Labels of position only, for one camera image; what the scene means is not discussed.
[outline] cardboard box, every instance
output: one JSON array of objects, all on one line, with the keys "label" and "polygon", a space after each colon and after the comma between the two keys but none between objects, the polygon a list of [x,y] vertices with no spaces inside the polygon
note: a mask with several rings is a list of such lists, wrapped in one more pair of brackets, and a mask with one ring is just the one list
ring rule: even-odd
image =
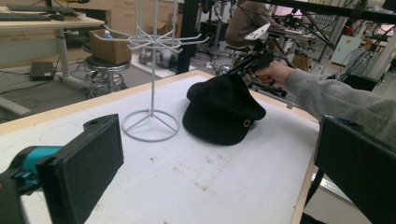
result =
[{"label": "cardboard box", "polygon": [[296,66],[297,68],[300,68],[301,70],[308,72],[311,64],[312,64],[312,59],[308,58],[304,55],[294,55],[293,58],[293,64],[294,66]]},{"label": "cardboard box", "polygon": [[[119,64],[131,61],[132,53],[128,49],[128,42],[123,41],[105,41],[94,36],[97,34],[103,36],[105,30],[90,31],[92,42],[92,55],[109,63]],[[111,34],[115,38],[127,38],[126,36]]]},{"label": "cardboard box", "polygon": [[[154,21],[151,21],[149,24],[149,28],[151,28],[151,33],[153,33]],[[167,25],[165,21],[157,21],[157,35],[165,35],[168,33]]]},{"label": "cardboard box", "polygon": [[[169,13],[168,21],[157,21],[157,35],[166,35],[167,33],[172,31],[172,26],[173,26],[172,15],[173,15],[173,13]],[[182,20],[183,20],[183,14],[177,14],[177,23],[175,24],[175,37],[176,38],[180,38]],[[154,21],[150,22],[149,27],[151,28],[150,33],[152,34],[152,28],[154,27]]]}]

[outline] metal stand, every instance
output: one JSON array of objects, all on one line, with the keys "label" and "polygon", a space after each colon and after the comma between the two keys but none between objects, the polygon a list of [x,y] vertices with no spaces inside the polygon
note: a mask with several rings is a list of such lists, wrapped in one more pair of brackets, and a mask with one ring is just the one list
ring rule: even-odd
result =
[{"label": "metal stand", "polygon": [[[180,53],[181,49],[179,47],[181,45],[190,45],[190,44],[200,44],[206,42],[205,39],[203,41],[191,41],[199,38],[199,35],[196,37],[186,37],[186,38],[175,38],[175,25],[177,22],[177,0],[174,0],[174,14],[173,14],[173,29],[166,35],[157,36],[157,18],[158,18],[158,0],[154,1],[154,26],[153,26],[153,35],[148,35],[144,31],[141,30],[141,0],[135,0],[135,15],[136,15],[136,35],[129,35],[122,32],[110,30],[108,27],[105,28],[111,33],[128,36],[128,39],[118,39],[118,38],[102,38],[99,35],[95,35],[97,38],[104,41],[127,41],[129,42],[129,49],[152,49],[151,56],[152,58],[152,73],[151,73],[151,108],[145,110],[138,110],[131,114],[129,114],[125,119],[123,119],[121,123],[122,130],[133,139],[144,141],[144,142],[160,142],[166,139],[171,138],[178,132],[179,124],[175,117],[172,115],[154,109],[154,89],[155,89],[155,67],[156,67],[156,50],[157,49],[170,49],[176,53]],[[137,115],[144,114],[145,116],[142,119],[137,119]]]},{"label": "metal stand", "polygon": [[385,72],[384,66],[386,61],[391,57],[391,53],[396,46],[396,28],[393,29],[393,37],[388,42],[387,46],[382,49],[382,52],[379,54],[377,61],[374,63],[371,71],[368,72],[368,77],[380,79],[382,74]]},{"label": "metal stand", "polygon": [[224,16],[224,8],[228,2],[230,2],[230,1],[229,0],[219,0],[219,1],[216,1],[215,5],[214,5],[215,8],[219,6],[220,10],[219,10],[219,12],[217,10],[215,10],[215,14],[218,18],[218,23],[216,26],[216,33],[215,33],[215,42],[213,43],[212,48],[206,50],[207,53],[210,54],[211,56],[218,56],[221,53],[230,54],[230,52],[219,49],[219,37],[220,37],[220,33],[221,33],[221,25],[223,23],[222,17]]}]

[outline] cap logo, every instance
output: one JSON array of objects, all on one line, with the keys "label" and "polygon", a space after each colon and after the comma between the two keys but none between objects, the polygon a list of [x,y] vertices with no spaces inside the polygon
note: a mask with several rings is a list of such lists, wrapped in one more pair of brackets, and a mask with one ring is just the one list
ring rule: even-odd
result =
[{"label": "cap logo", "polygon": [[250,126],[250,123],[251,123],[250,119],[245,120],[244,127],[248,128]]}]

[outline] cap brim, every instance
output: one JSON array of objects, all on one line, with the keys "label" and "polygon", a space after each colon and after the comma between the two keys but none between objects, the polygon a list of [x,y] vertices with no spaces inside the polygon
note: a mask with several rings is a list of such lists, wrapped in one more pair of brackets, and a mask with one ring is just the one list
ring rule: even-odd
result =
[{"label": "cap brim", "polygon": [[210,114],[200,107],[189,104],[183,116],[183,126],[187,131],[207,142],[231,146],[240,143],[248,133],[249,127],[241,122],[233,122],[226,114]]}]

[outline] stand base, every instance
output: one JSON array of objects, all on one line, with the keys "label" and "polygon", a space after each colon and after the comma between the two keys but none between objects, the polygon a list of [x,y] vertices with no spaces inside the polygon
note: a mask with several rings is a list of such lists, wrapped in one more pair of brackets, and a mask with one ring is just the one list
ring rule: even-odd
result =
[{"label": "stand base", "polygon": [[[146,116],[142,119],[138,118],[139,120],[136,122],[131,122],[130,118],[136,118],[139,114],[146,114]],[[121,128],[126,135],[133,139],[143,142],[161,142],[173,137],[178,132],[179,124],[177,119],[164,111],[146,109],[135,111],[125,117],[121,123]]]}]

